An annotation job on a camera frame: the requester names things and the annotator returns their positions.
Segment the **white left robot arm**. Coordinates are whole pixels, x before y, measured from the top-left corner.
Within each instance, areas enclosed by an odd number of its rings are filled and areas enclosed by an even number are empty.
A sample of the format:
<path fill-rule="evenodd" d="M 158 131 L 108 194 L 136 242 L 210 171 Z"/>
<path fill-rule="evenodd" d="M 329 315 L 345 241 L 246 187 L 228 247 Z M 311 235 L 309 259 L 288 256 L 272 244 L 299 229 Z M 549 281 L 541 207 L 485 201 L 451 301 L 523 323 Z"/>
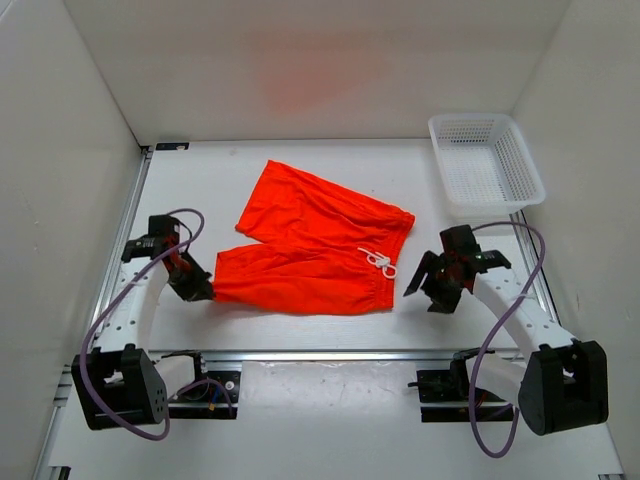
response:
<path fill-rule="evenodd" d="M 206 395 L 210 377 L 202 354 L 180 350 L 150 358 L 151 326 L 160 294 L 167 287 L 184 301 L 213 298 L 211 274 L 188 252 L 150 264 L 134 258 L 119 267 L 115 306 L 103 318 L 85 349 L 86 375 L 76 355 L 71 373 L 85 421 L 94 431 L 118 423 L 96 402 L 102 402 L 128 424 L 159 424 L 169 416 L 169 401 L 182 394 L 188 400 Z"/>

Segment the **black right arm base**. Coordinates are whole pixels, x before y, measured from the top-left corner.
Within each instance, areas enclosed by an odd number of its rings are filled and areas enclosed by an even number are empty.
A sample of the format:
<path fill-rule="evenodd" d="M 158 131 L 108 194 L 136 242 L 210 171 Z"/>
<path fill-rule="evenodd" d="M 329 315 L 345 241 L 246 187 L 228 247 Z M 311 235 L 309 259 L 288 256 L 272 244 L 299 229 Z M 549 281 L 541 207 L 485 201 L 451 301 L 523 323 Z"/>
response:
<path fill-rule="evenodd" d="M 423 424 L 469 424 L 468 393 L 460 391 L 450 371 L 449 357 L 419 358 L 414 380 L 408 388 L 418 395 L 420 420 Z M 513 408 L 507 402 L 479 390 L 475 412 L 478 422 L 508 423 L 513 420 Z"/>

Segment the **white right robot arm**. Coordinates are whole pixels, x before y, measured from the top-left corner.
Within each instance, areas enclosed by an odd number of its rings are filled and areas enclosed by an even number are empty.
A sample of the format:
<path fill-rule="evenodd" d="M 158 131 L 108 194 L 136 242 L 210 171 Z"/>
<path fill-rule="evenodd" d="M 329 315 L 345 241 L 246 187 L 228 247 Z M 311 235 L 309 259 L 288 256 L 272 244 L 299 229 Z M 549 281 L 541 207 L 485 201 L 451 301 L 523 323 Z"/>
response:
<path fill-rule="evenodd" d="M 469 291 L 496 318 L 523 357 L 522 365 L 477 350 L 456 353 L 449 387 L 470 400 L 482 390 L 513 404 L 539 435 L 601 424 L 608 419 L 607 358 L 595 341 L 579 341 L 527 297 L 523 281 L 497 250 L 455 256 L 426 252 L 406 289 L 423 291 L 430 311 L 455 311 Z"/>

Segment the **orange mesh shorts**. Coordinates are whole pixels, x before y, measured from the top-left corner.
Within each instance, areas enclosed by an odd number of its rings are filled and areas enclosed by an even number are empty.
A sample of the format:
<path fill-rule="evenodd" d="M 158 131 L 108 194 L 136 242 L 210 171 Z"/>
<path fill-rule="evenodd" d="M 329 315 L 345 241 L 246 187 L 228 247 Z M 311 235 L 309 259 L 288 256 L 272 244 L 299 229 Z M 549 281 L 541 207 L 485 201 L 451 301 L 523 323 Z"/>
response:
<path fill-rule="evenodd" d="M 395 205 L 270 160 L 235 226 L 254 242 L 218 253 L 214 299 L 295 315 L 388 311 L 395 279 L 357 248 L 396 267 L 414 222 Z"/>

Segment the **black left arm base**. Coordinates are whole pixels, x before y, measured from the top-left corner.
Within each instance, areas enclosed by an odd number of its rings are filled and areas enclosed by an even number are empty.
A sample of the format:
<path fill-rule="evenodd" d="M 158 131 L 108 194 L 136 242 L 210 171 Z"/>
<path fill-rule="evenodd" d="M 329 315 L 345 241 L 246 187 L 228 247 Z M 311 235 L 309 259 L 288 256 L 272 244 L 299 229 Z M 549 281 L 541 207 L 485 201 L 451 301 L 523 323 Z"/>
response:
<path fill-rule="evenodd" d="M 165 360 L 173 357 L 190 357 L 194 362 L 195 382 L 208 379 L 169 402 L 171 419 L 186 420 L 235 420 L 241 387 L 239 370 L 211 370 L 203 354 L 196 350 L 181 350 L 164 354 Z"/>

